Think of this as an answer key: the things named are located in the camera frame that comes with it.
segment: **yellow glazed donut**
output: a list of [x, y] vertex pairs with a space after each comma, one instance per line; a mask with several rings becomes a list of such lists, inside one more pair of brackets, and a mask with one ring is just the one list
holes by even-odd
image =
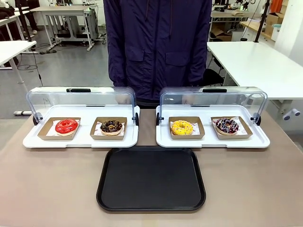
[[192, 124], [186, 121], [175, 121], [171, 127], [174, 135], [191, 135], [193, 133], [193, 129]]

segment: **display case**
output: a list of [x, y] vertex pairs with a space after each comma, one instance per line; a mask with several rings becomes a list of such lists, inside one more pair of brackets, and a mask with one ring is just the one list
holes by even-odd
[[[165, 88], [156, 110], [156, 138], [163, 147], [228, 147], [266, 148], [270, 141], [261, 129], [261, 113], [267, 95], [256, 87], [181, 87]], [[203, 125], [203, 137], [192, 136], [176, 140], [170, 119], [198, 117]], [[219, 119], [230, 118], [239, 122], [235, 135], [222, 135], [216, 130]]]
[[[36, 87], [26, 99], [34, 122], [23, 140], [27, 148], [126, 148], [137, 143], [140, 108], [129, 87]], [[73, 138], [50, 137], [45, 127], [52, 127], [52, 119], [76, 119], [79, 126]], [[95, 124], [102, 124], [102, 119], [123, 119], [123, 132], [119, 136], [94, 136]]]

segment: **chocolate glazed donut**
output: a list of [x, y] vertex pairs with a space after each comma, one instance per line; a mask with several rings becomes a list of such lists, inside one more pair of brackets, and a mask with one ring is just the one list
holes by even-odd
[[216, 126], [220, 130], [220, 133], [224, 135], [233, 135], [239, 130], [239, 125], [234, 120], [229, 118], [218, 119]]
[[122, 130], [122, 123], [119, 121], [106, 121], [101, 125], [101, 131], [107, 136], [115, 136]]

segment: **jacket pocket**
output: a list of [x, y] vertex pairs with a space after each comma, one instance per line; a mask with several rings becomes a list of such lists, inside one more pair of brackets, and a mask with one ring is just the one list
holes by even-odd
[[189, 52], [168, 52], [165, 54], [168, 65], [186, 66], [189, 63]]
[[126, 46], [125, 47], [125, 72], [127, 86], [140, 94], [145, 85], [144, 73], [144, 50], [141, 48]]
[[184, 86], [189, 52], [168, 52], [165, 54], [165, 80], [168, 87]]
[[138, 47], [127, 46], [125, 47], [125, 55], [126, 58], [130, 61], [143, 61], [144, 50]]

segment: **brown paper tray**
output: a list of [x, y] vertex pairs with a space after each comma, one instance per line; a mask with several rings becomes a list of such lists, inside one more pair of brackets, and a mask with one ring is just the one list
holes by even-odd
[[[216, 126], [213, 124], [213, 119], [218, 119], [218, 118], [233, 118], [233, 117], [238, 117], [241, 124], [243, 125], [243, 128], [247, 132], [247, 135], [222, 135], [216, 130]], [[216, 132], [218, 139], [220, 140], [244, 140], [248, 139], [249, 137], [252, 136], [252, 131], [250, 130], [249, 126], [246, 124], [246, 122], [241, 118], [240, 116], [220, 116], [220, 117], [211, 117], [211, 124], [214, 128], [214, 131]]]
[[[105, 121], [109, 121], [109, 120], [120, 121], [121, 123], [124, 123], [124, 135], [123, 136], [97, 136], [97, 135], [94, 135], [97, 122], [105, 122]], [[123, 140], [125, 133], [126, 133], [126, 127], [127, 127], [127, 118], [126, 117], [97, 117], [90, 130], [90, 136], [94, 140]]]
[[[79, 124], [78, 124], [78, 127], [76, 128], [76, 130], [74, 131], [74, 133], [72, 135], [69, 135], [69, 136], [46, 136], [48, 131], [51, 129], [54, 121], [65, 120], [65, 119], [74, 119], [74, 120], [79, 120], [80, 121]], [[42, 140], [72, 140], [75, 137], [75, 135], [78, 131], [80, 123], [81, 123], [81, 118], [80, 117], [51, 117], [50, 119], [48, 119], [48, 121], [45, 123], [45, 125], [42, 127], [42, 129], [38, 133], [38, 137], [40, 137]]]
[[[179, 121], [179, 120], [187, 121], [192, 124], [198, 123], [200, 134], [199, 135], [188, 135], [188, 136], [173, 135], [171, 132], [170, 122], [175, 122], [175, 121]], [[204, 127], [203, 127], [200, 117], [169, 117], [169, 132], [170, 132], [171, 138], [173, 140], [200, 140], [205, 135]]]

